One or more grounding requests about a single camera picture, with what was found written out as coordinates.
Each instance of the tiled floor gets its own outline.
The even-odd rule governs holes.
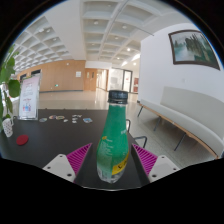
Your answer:
[[[40,93],[40,109],[108,109],[108,92],[96,91],[70,91]],[[158,117],[152,112],[143,109],[137,117],[140,106],[137,104],[137,94],[129,94],[127,115],[130,119],[130,134],[133,137],[146,136],[148,138],[145,148],[155,155],[166,155],[179,168],[213,160],[213,156],[194,139],[185,137],[177,151],[174,148],[184,134],[171,123],[162,120],[154,132]],[[137,140],[140,146],[144,140]]]

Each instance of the picture frame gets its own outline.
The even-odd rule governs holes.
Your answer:
[[[173,64],[195,64],[220,70],[215,53],[199,30],[180,30],[169,33]]]

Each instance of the black table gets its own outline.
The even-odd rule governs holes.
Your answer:
[[[6,137],[0,133],[0,153],[3,159],[34,165],[39,168],[46,166],[58,154],[68,155],[74,150],[92,143],[86,158],[75,179],[75,184],[92,189],[134,189],[149,184],[132,144],[137,144],[128,133],[130,154],[122,177],[114,184],[101,181],[97,174],[96,150],[103,132],[107,110],[38,110],[38,117],[48,118],[46,122],[24,121],[14,119],[13,135]],[[72,115],[82,115],[77,123],[72,123]],[[62,115],[68,119],[50,120],[50,115]],[[90,117],[93,122],[85,123],[82,119]],[[29,141],[18,146],[18,136],[26,134]]]

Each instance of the window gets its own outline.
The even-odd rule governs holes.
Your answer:
[[[31,76],[35,76],[35,74],[39,74],[41,72],[41,70],[35,70],[31,72]]]
[[[26,77],[26,74],[21,75],[21,76],[20,76],[20,81],[22,81],[22,80],[23,80],[23,78],[25,78],[25,77]]]

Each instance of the white bench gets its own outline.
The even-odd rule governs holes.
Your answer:
[[[224,103],[222,101],[202,93],[166,86],[160,104],[141,99],[140,106],[142,107],[138,116],[144,107],[157,114],[159,121],[163,118],[184,131],[184,136],[177,147],[188,135],[203,145],[216,159],[223,157]]]

